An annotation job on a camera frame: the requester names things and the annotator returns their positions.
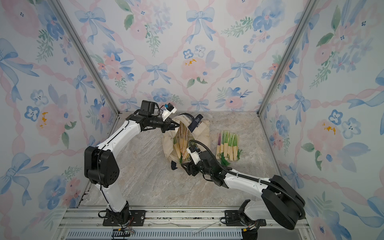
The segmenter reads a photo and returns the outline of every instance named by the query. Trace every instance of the cable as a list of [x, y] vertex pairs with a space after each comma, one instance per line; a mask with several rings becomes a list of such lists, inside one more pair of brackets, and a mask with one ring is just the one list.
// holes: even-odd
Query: cable
[[[199, 142], [197, 140], [189, 140], [188, 144], [191, 146], [191, 142], [194, 142], [194, 143], [197, 143], [199, 145], [201, 145], [202, 147], [204, 147], [208, 152], [209, 154], [212, 156], [213, 159], [216, 159], [215, 155], [212, 153], [212, 151], [202, 142]], [[300, 210], [300, 216], [299, 216], [299, 219], [303, 219], [305, 218], [305, 211], [304, 211], [304, 208], [303, 208], [303, 203], [302, 202], [299, 202], [297, 201], [294, 197], [292, 197], [289, 193], [287, 193], [284, 189], [274, 185], [273, 183], [270, 183], [270, 182], [267, 182], [267, 181], [264, 181], [264, 180], [260, 180], [260, 179], [257, 179], [257, 178], [254, 178], [254, 177], [250, 177], [250, 176], [246, 176], [246, 175], [243, 175], [243, 174], [236, 174], [234, 172], [231, 172], [229, 171], [228, 169], [226, 169], [225, 167], [223, 167], [219, 162], [217, 162], [218, 165], [224, 170], [226, 171], [227, 173], [229, 174], [232, 174], [232, 175], [235, 175], [235, 176], [238, 176], [238, 177], [242, 177], [242, 178], [245, 178], [245, 179], [248, 179], [248, 180], [251, 180], [251, 181], [255, 181], [255, 182], [259, 182], [261, 184], [265, 184], [267, 186], [270, 186], [276, 190], [278, 190], [279, 192], [281, 192], [282, 194], [286, 195], [289, 199], [291, 199], [295, 204], [296, 206], [299, 208]]]

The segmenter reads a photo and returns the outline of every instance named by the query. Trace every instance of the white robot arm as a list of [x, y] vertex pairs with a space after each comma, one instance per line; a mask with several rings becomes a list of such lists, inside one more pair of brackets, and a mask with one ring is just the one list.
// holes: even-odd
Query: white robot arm
[[[157, 106], [158, 115], [153, 115]], [[123, 147], [141, 131], [160, 128], [164, 133], [179, 127], [179, 124], [168, 119], [176, 112], [172, 104], [166, 104], [160, 116], [157, 103], [143, 101], [141, 109], [131, 114], [124, 124], [108, 139], [96, 147], [89, 146], [84, 153], [84, 174], [91, 183], [100, 188], [108, 203], [107, 214], [113, 216], [120, 225], [125, 225], [131, 219], [129, 204], [122, 196], [116, 180], [119, 167], [115, 157]], [[203, 146], [206, 151], [200, 151], [194, 144]], [[305, 216], [304, 200], [280, 176], [257, 178], [242, 174], [230, 167], [221, 166], [213, 153], [202, 143], [191, 140], [187, 149], [191, 155], [190, 162], [182, 164], [188, 175], [207, 174], [218, 186], [238, 189], [248, 192], [263, 201], [246, 200], [238, 213], [241, 223], [245, 226], [255, 224], [258, 219], [275, 219], [287, 229], [294, 229], [298, 219]]]

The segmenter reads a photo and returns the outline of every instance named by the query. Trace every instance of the gray marble surface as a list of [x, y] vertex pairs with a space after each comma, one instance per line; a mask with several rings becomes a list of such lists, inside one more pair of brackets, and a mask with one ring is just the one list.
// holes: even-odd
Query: gray marble surface
[[[229, 130], [239, 135], [239, 147], [244, 154], [230, 167], [257, 177], [276, 174], [273, 157], [254, 112], [199, 112], [210, 121], [211, 150], [216, 152], [217, 133]], [[117, 128], [130, 113], [123, 113]], [[141, 132], [120, 152], [116, 160], [120, 167], [118, 184], [130, 205], [201, 205], [240, 206], [244, 200], [256, 197], [236, 189], [218, 187], [201, 174], [188, 176], [182, 168], [172, 170], [165, 158], [160, 130]], [[82, 205], [105, 205], [106, 201], [92, 185]]]

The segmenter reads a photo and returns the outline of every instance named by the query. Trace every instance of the vent grille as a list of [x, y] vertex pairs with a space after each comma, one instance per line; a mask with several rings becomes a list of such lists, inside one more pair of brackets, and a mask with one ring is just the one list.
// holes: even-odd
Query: vent grille
[[[204, 229], [194, 234], [191, 229], [136, 229], [135, 234], [125, 239], [242, 239], [240, 229]], [[66, 239], [123, 239], [122, 232], [111, 229], [71, 229]]]

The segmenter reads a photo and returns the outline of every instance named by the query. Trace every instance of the floral wallpaper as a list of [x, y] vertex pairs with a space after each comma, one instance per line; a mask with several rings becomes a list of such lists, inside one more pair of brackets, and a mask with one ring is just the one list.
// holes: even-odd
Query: floral wallpaper
[[306, 2], [61, 3], [120, 110], [150, 100], [184, 111], [255, 111]]
[[51, 239], [115, 115], [46, 1], [0, 6], [0, 239]]
[[317, 240], [384, 239], [383, 11], [320, 0], [261, 116]]

